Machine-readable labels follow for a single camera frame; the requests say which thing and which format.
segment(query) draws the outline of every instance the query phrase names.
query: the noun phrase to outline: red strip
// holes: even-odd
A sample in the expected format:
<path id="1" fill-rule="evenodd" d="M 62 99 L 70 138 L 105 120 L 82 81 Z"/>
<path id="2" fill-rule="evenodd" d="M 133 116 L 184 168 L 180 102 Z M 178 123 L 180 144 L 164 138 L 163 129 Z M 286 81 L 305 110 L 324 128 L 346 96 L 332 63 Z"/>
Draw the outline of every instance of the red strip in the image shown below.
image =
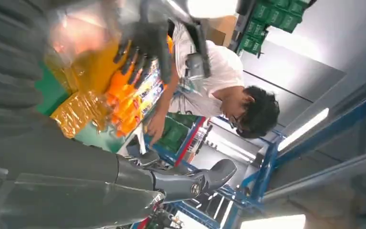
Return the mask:
<path id="1" fill-rule="evenodd" d="M 194 129 L 194 133 L 193 135 L 190 137 L 189 141 L 187 142 L 187 144 L 184 146 L 182 153 L 180 154 L 179 158 L 177 159 L 177 161 L 174 163 L 174 166 L 178 166 L 180 164 L 180 162 L 183 160 L 184 155 L 186 154 L 189 146 L 192 144 L 193 139 L 198 131 L 198 129 L 200 129 L 200 127 L 204 124 L 205 122 L 205 117 L 201 117 L 200 121 L 198 122 L 198 125 L 195 127 Z"/>
<path id="2" fill-rule="evenodd" d="M 145 226 L 146 226 L 148 223 L 149 223 L 149 217 L 148 217 L 148 218 L 146 218 L 144 221 L 142 221 L 142 222 L 138 225 L 137 229 L 144 229 L 144 228 L 145 228 Z"/>

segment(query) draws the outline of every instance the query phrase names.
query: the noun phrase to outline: blue metal shelf frame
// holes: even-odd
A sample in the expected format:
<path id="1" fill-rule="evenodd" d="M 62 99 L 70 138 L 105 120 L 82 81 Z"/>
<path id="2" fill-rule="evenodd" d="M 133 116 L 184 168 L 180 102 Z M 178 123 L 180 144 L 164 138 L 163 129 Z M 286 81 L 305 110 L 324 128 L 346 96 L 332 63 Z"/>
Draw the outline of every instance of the blue metal shelf frame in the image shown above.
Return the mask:
<path id="1" fill-rule="evenodd" d="M 252 192 L 250 197 L 246 197 L 242 192 L 235 191 L 229 186 L 224 186 L 217 190 L 218 193 L 228 198 L 229 200 L 234 201 L 237 205 L 237 208 L 233 208 L 233 211 L 239 210 L 250 210 L 254 208 L 258 208 L 262 210 L 261 200 L 263 200 L 264 194 L 267 190 L 267 186 L 270 180 L 270 176 L 274 170 L 293 159 L 300 157 L 301 155 L 307 153 L 309 149 L 315 148 L 321 143 L 329 140 L 330 138 L 336 136 L 337 134 L 343 132 L 344 130 L 350 128 L 360 120 L 366 118 L 366 100 L 364 100 L 361 104 L 356 106 L 354 109 L 350 110 L 346 114 L 338 117 L 336 120 L 332 121 L 330 124 L 322 128 L 316 134 L 308 138 L 307 140 L 299 143 L 298 145 L 292 147 L 285 154 L 277 157 L 278 144 L 282 140 L 282 135 L 279 136 L 279 139 L 275 143 L 271 143 L 269 141 L 265 141 L 269 147 L 266 152 L 265 158 L 261 165 L 261 168 L 258 172 L 250 175 L 246 179 L 243 180 L 241 184 L 241 188 L 248 186 L 248 184 L 254 181 L 254 186 L 252 188 Z M 171 162 L 177 160 L 177 155 L 168 152 L 161 147 L 154 147 L 159 153 L 162 159 L 169 160 Z M 278 188 L 277 190 L 272 190 L 267 193 L 266 198 L 273 198 L 277 196 L 285 195 L 286 193 L 297 190 L 298 188 L 303 188 L 307 186 L 318 185 L 322 183 L 326 178 L 328 178 L 331 174 L 336 174 L 336 176 L 345 175 L 344 173 L 352 174 L 351 171 L 358 170 L 358 173 L 366 171 L 366 155 L 360 156 L 359 158 L 355 158 L 346 162 L 341 163 L 336 167 L 331 167 L 327 170 L 321 171 L 319 173 L 313 174 L 311 176 L 305 177 L 299 181 L 295 181 L 287 186 Z M 188 167 L 190 170 L 196 170 L 197 168 L 190 165 L 186 161 L 182 161 L 182 164 Z M 182 203 L 174 203 L 178 206 L 182 206 Z M 190 214 L 192 217 L 197 217 L 200 220 L 203 213 L 197 211 L 196 209 L 190 209 Z M 226 221 L 226 225 L 224 228 L 229 228 L 234 224 L 235 214 L 230 213 L 229 217 Z M 214 223 L 209 223 L 209 227 L 211 228 L 219 228 L 219 225 Z"/>
<path id="2" fill-rule="evenodd" d="M 321 143 L 333 138 L 337 134 L 340 134 L 364 118 L 366 118 L 366 100 L 346 114 L 338 117 L 335 121 L 322 128 L 307 140 L 294 146 L 280 157 L 277 157 L 277 147 L 282 140 L 282 136 L 280 136 L 280 139 L 274 144 L 269 144 L 269 148 L 259 171 L 244 179 L 241 186 L 245 187 L 250 182 L 254 181 L 254 187 L 252 189 L 250 199 L 253 201 L 256 200 L 257 202 L 262 201 L 270 176 L 275 168 L 300 157 L 307 153 L 309 149 L 319 146 Z M 266 199 L 282 197 L 303 188 L 313 187 L 328 182 L 336 177 L 351 176 L 352 174 L 360 174 L 363 172 L 366 172 L 366 155 L 351 159 L 337 166 L 269 191 L 265 197 Z M 229 224 L 226 225 L 225 228 L 228 229 L 233 225 L 231 222 L 234 221 L 234 218 L 234 214 L 229 215 L 227 220 Z"/>
<path id="3" fill-rule="evenodd" d="M 300 157 L 301 155 L 307 153 L 310 149 L 313 149 L 319 144 L 340 134 L 364 118 L 366 118 L 366 100 L 364 100 L 351 111 L 347 112 L 341 117 L 338 117 L 335 121 L 328 124 L 315 135 L 292 147 L 285 154 L 278 157 L 276 167 Z"/>

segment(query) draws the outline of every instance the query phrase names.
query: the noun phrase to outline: fluorescent light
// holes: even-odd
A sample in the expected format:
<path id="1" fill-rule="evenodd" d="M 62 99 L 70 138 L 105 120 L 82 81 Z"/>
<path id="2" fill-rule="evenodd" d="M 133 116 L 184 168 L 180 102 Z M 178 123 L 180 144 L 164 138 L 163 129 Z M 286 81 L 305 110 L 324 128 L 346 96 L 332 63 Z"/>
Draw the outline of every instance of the fluorescent light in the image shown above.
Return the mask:
<path id="1" fill-rule="evenodd" d="M 229 215 L 229 212 L 231 211 L 231 208 L 232 208 L 232 204 L 233 203 L 234 203 L 233 201 L 229 201 L 229 204 L 226 207 L 226 211 L 225 211 L 224 217 L 222 218 L 222 221 L 221 221 L 221 228 L 224 228 L 226 219 L 228 218 L 228 215 Z"/>
<path id="2" fill-rule="evenodd" d="M 270 219 L 258 219 L 245 221 L 241 225 L 241 229 L 248 228 L 291 228 L 303 229 L 305 226 L 305 215 L 283 216 Z"/>
<path id="3" fill-rule="evenodd" d="M 220 208 L 221 208 L 221 206 L 222 206 L 222 202 L 224 201 L 224 199 L 225 199 L 225 197 L 222 197 L 222 198 L 221 198 L 220 204 L 219 204 L 219 205 L 218 205 L 218 207 L 217 207 L 217 211 L 216 211 L 216 212 L 215 212 L 215 214 L 214 214 L 214 219 L 215 219 L 215 218 L 217 218 L 218 212 L 220 211 Z"/>
<path id="4" fill-rule="evenodd" d="M 306 124 L 304 124 L 301 128 L 294 131 L 294 133 L 292 133 L 288 138 L 284 139 L 278 145 L 278 151 L 283 150 L 289 144 L 291 144 L 293 141 L 297 140 L 299 137 L 301 137 L 303 134 L 305 134 L 312 127 L 314 127 L 318 123 L 322 122 L 328 116 L 328 114 L 329 114 L 329 108 L 325 108 L 323 111 L 321 111 L 319 114 L 317 114 L 311 120 L 309 120 Z"/>

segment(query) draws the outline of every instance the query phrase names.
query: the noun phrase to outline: man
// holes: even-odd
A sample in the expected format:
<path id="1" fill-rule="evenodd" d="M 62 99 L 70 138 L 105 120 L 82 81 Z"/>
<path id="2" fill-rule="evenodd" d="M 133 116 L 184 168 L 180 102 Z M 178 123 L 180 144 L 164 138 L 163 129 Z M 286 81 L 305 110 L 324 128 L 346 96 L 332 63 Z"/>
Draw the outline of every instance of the man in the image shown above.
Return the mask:
<path id="1" fill-rule="evenodd" d="M 225 115 L 237 133 L 246 138 L 264 136 L 276 125 L 280 109 L 274 94 L 256 86 L 244 87 L 243 65 L 233 51 L 207 41 L 212 75 L 182 83 L 185 58 L 194 50 L 183 25 L 176 24 L 173 42 L 175 64 L 171 81 L 148 125 L 147 133 L 153 136 L 151 144 L 161 138 L 168 112 L 205 117 Z"/>

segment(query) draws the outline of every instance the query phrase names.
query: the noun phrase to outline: ceiling light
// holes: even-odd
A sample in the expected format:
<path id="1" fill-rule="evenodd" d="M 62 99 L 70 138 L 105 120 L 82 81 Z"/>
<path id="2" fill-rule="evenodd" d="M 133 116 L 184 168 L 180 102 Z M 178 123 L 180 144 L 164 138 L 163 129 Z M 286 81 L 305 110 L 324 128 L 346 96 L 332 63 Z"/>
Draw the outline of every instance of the ceiling light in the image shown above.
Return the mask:
<path id="1" fill-rule="evenodd" d="M 317 114 L 311 120 L 309 120 L 306 124 L 304 124 L 301 128 L 297 129 L 296 131 L 294 131 L 294 133 L 292 133 L 290 136 L 288 136 L 286 139 L 284 139 L 278 145 L 278 151 L 283 150 L 289 144 L 291 144 L 292 142 L 297 140 L 299 137 L 301 137 L 303 134 L 305 134 L 312 127 L 314 127 L 318 123 L 322 122 L 328 116 L 328 114 L 329 114 L 329 108 L 325 108 L 323 111 L 321 111 L 319 114 Z"/>
<path id="2" fill-rule="evenodd" d="M 291 228 L 303 229 L 305 226 L 305 215 L 283 216 L 270 219 L 258 219 L 245 221 L 241 229 L 248 228 Z"/>

